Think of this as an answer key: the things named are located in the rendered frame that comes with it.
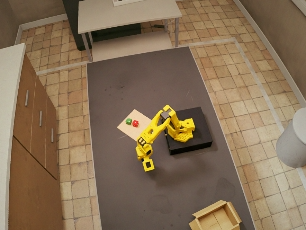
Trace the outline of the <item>green die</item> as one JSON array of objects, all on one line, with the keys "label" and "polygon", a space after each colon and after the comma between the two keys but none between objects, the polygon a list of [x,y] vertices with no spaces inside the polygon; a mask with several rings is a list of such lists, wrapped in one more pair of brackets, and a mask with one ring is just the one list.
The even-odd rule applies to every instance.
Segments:
[{"label": "green die", "polygon": [[127,118],[127,119],[126,119],[126,124],[131,125],[131,123],[132,123],[132,119]]}]

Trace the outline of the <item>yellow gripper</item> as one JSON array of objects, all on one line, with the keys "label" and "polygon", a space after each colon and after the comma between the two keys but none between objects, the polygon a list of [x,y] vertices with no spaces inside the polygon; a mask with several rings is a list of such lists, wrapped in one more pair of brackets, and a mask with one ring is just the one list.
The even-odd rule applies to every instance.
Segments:
[{"label": "yellow gripper", "polygon": [[[152,150],[151,145],[149,145],[149,147]],[[151,154],[153,154],[153,150],[152,150],[152,153],[149,154],[147,157],[145,157],[145,155],[138,149],[138,147],[136,147],[136,152],[137,152],[139,161],[142,161],[141,159],[144,158],[143,166],[144,166],[145,171],[149,171],[149,170],[154,169],[152,159],[149,159]]]}]

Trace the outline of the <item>beige flat mat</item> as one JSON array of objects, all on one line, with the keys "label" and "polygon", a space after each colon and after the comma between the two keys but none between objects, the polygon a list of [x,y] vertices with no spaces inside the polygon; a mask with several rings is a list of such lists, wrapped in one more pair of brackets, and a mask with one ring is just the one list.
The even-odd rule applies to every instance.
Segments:
[{"label": "beige flat mat", "polygon": [[[132,123],[134,120],[138,121],[138,127],[134,127],[131,123],[131,125],[126,124],[126,119],[130,118],[132,119]],[[151,119],[144,116],[137,110],[133,110],[126,119],[117,127],[119,130],[124,132],[126,135],[137,141],[137,138],[140,136],[140,134],[150,125],[152,122]]]}]

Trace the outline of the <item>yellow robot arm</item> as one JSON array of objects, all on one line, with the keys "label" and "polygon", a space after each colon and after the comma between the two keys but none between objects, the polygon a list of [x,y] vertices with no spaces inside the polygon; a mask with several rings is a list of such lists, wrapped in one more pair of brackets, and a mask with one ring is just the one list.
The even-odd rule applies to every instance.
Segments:
[{"label": "yellow robot arm", "polygon": [[[160,110],[156,116],[152,119],[150,125],[140,134],[137,138],[138,149],[147,157],[152,153],[148,143],[153,143],[156,137],[166,127],[168,133],[174,138],[174,140],[186,142],[190,138],[193,138],[192,130],[194,128],[192,120],[187,119],[185,121],[179,121],[175,111],[168,105],[164,108],[164,111]],[[165,122],[157,126],[159,118],[162,118]],[[150,132],[153,130],[153,133]],[[182,132],[182,133],[180,133]]]}]

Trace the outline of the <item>red die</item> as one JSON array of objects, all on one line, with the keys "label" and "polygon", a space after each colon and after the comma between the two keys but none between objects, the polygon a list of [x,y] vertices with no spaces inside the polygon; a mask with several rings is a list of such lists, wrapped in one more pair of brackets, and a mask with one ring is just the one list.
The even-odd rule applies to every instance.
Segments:
[{"label": "red die", "polygon": [[139,122],[136,121],[136,120],[134,120],[133,123],[132,123],[132,125],[133,125],[134,127],[138,127],[138,124],[139,124]]}]

